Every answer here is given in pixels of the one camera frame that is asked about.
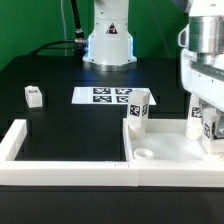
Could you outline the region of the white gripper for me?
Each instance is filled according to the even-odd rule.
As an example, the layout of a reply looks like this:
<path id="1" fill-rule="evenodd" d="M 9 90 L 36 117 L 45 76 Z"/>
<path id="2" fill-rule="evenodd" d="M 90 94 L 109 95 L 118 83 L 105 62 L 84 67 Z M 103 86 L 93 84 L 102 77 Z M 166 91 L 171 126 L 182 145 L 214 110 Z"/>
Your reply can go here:
<path id="1" fill-rule="evenodd" d="M 178 34 L 181 82 L 188 92 L 224 112 L 224 36 L 215 24 L 187 25 Z M 217 116 L 213 135 L 224 138 L 224 116 Z"/>

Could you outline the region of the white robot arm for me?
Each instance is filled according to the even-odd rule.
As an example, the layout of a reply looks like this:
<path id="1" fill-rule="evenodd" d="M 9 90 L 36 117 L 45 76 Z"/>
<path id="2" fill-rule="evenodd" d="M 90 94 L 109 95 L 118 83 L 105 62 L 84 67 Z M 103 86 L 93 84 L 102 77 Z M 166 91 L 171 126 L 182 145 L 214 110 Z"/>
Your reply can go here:
<path id="1" fill-rule="evenodd" d="M 129 0 L 94 0 L 94 28 L 83 62 L 102 71 L 123 69 L 137 61 L 127 28 Z M 181 81 L 188 92 L 216 109 L 205 118 L 214 135 L 224 138 L 224 0 L 174 0 L 188 14 L 178 34 Z"/>

